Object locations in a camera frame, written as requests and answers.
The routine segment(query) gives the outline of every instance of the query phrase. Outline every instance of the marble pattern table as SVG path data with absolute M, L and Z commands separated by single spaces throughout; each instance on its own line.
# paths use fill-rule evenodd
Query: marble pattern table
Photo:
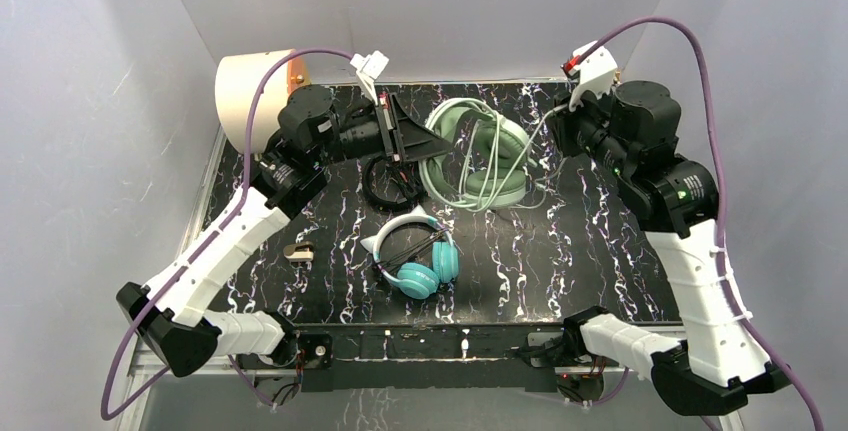
M 564 86 L 554 82 L 399 85 L 383 90 L 397 93 L 419 123 L 439 102 L 470 96 L 530 129 Z M 337 109 L 359 96 L 355 87 L 332 89 Z M 469 129 L 463 127 L 461 139 Z M 530 171 L 534 178 L 551 175 L 563 159 L 546 129 L 540 136 L 533 147 L 540 162 Z M 459 157 L 458 152 L 448 160 L 449 170 L 456 171 Z M 326 189 L 248 259 L 211 309 L 276 309 L 297 324 L 474 325 L 556 323 L 599 304 L 629 321 L 679 320 L 665 272 L 616 197 L 614 180 L 585 157 L 564 163 L 550 182 L 555 193 L 537 209 L 472 214 L 427 200 L 423 206 L 428 213 L 453 232 L 461 274 L 455 284 L 425 301 L 409 299 L 380 282 L 368 266 L 359 242 L 376 234 L 391 215 L 374 210 L 358 192 L 363 166 L 351 161 L 330 167 Z M 226 145 L 206 223 L 229 201 L 241 170 L 241 157 Z M 525 204 L 538 203 L 542 195 L 533 191 Z M 423 233 L 414 228 L 399 232 L 384 249 L 401 249 Z M 302 240 L 315 243 L 314 261 L 290 264 L 282 256 L 283 247 Z

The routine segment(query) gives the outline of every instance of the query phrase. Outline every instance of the light green headphones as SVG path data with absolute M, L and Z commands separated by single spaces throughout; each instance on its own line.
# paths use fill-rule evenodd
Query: light green headphones
M 531 144 L 530 137 L 520 125 L 479 99 L 453 98 L 436 107 L 424 126 L 454 142 L 457 123 L 466 113 L 478 120 L 471 131 L 471 145 L 463 163 L 459 189 L 445 179 L 442 170 L 444 155 L 419 163 L 425 189 L 444 204 L 472 212 L 518 204 L 527 192 L 523 166 L 529 161 L 527 151 Z M 485 170 L 469 175 L 472 150 L 488 156 L 489 164 Z M 459 201 L 451 201 L 446 197 L 448 195 L 459 195 Z

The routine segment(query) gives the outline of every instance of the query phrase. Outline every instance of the headphone ear cup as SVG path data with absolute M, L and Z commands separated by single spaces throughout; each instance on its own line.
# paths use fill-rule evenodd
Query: headphone ear cup
M 442 283 L 449 283 L 459 275 L 459 251 L 450 243 L 433 244 L 433 270 Z
M 433 243 L 433 272 L 436 273 L 436 276 L 439 277 L 439 281 L 442 283 L 448 283 L 451 280 L 451 277 L 448 275 L 449 270 L 444 261 L 447 246 L 449 246 L 448 243 L 443 241 Z
M 524 190 L 524 184 L 527 182 L 527 177 L 524 175 L 524 170 L 516 169 L 509 175 L 507 178 L 507 173 L 509 169 L 498 169 L 492 170 L 489 173 L 489 181 L 486 181 L 486 171 L 476 171 L 468 175 L 468 178 L 465 180 L 465 190 L 468 194 L 472 196 L 477 196 L 480 194 L 480 191 L 485 187 L 485 191 L 483 194 L 489 194 L 500 187 L 501 183 L 506 183 L 503 185 L 501 189 L 501 194 L 510 194 L 513 192 L 517 192 L 519 190 Z M 495 176 L 497 176 L 497 186 L 493 188 L 495 183 Z
M 396 286 L 413 299 L 425 299 L 439 289 L 439 277 L 423 264 L 405 263 L 397 277 Z
M 518 127 L 521 134 L 524 135 L 523 140 L 521 137 L 516 136 L 513 132 L 505 129 L 513 128 L 513 126 L 508 126 L 508 124 L 513 124 L 514 127 Z M 494 122 L 480 123 L 477 127 L 477 135 L 474 136 L 474 142 L 471 143 L 474 150 L 488 158 L 495 145 L 495 131 L 496 125 Z M 501 132 L 498 135 L 498 139 L 498 167 L 509 169 L 518 159 L 521 151 L 524 150 L 524 146 L 527 144 L 527 140 L 529 138 L 527 137 L 527 133 L 524 132 L 520 126 L 511 121 L 504 121 L 501 123 Z

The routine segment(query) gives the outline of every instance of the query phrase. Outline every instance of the black cable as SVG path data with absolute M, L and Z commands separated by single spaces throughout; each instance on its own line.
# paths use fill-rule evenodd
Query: black cable
M 273 397 L 273 398 L 271 398 L 271 402 L 272 402 L 272 403 L 276 403 L 276 402 L 277 402 L 277 398 L 279 398 L 279 397 L 280 397 L 280 395 L 281 395 L 281 394 L 283 394 L 283 390 L 284 390 L 284 389 L 286 389 L 286 388 L 291 388 L 292 386 L 297 386 L 297 385 L 298 385 L 298 382 L 297 382 L 297 381 L 295 381 L 295 382 L 293 382 L 293 383 L 289 383 L 289 384 L 284 385 L 284 386 L 283 386 L 283 387 L 281 387 L 281 388 L 280 388 L 280 389 L 279 389 L 276 393 L 274 393 L 274 397 Z
M 562 347 L 563 344 L 565 344 L 565 340 L 560 338 L 560 340 L 557 341 L 556 344 L 554 344 L 553 346 L 545 347 L 545 345 L 543 344 L 541 346 L 528 346 L 527 348 L 518 348 L 515 351 L 515 354 L 524 358 L 538 358 L 540 356 L 548 354 L 549 351 Z
M 365 169 L 362 170 L 362 196 L 369 204 L 380 211 L 391 211 L 395 213 L 409 211 L 427 195 L 424 184 L 418 176 L 418 163 L 386 163 L 386 173 L 389 175 L 389 182 L 394 183 L 403 196 L 402 201 L 390 201 L 377 196 L 377 192 L 374 190 L 374 166 L 378 162 L 386 160 L 386 156 L 377 156 L 365 165 Z
M 298 392 L 298 390 L 300 390 L 300 385 L 298 383 L 292 383 L 292 384 L 294 386 L 291 389 L 289 389 L 288 392 L 286 392 L 285 396 L 283 396 L 283 400 L 280 401 L 280 406 L 286 404 L 286 401 L 289 399 L 289 396 L 291 396 L 292 399 L 294 399 L 294 397 L 297 396 L 297 392 Z
M 580 393 L 573 389 L 567 388 L 561 384 L 557 385 L 557 389 L 559 389 L 560 394 L 570 399 L 571 401 L 574 401 L 576 403 L 582 403 L 583 401 L 586 401 L 585 399 L 583 399 L 583 396 L 581 396 Z

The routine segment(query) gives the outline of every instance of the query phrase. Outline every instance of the white wall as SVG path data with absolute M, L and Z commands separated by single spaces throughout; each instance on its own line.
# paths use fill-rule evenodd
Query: white wall
M 214 73 L 180 0 L 0 0 L 0 429 L 114 426 L 114 296 L 177 251 Z
M 561 76 L 573 49 L 659 0 L 183 0 L 216 62 L 330 46 L 380 49 L 389 81 Z M 626 61 L 639 35 L 611 45 Z M 319 81 L 349 81 L 337 58 L 310 57 Z
M 662 0 L 657 14 L 703 41 L 729 186 L 729 251 L 754 323 L 848 429 L 848 0 Z M 682 153 L 710 161 L 692 52 L 645 32 L 628 79 L 668 85 L 684 105 Z M 752 399 L 746 430 L 812 429 L 794 389 Z

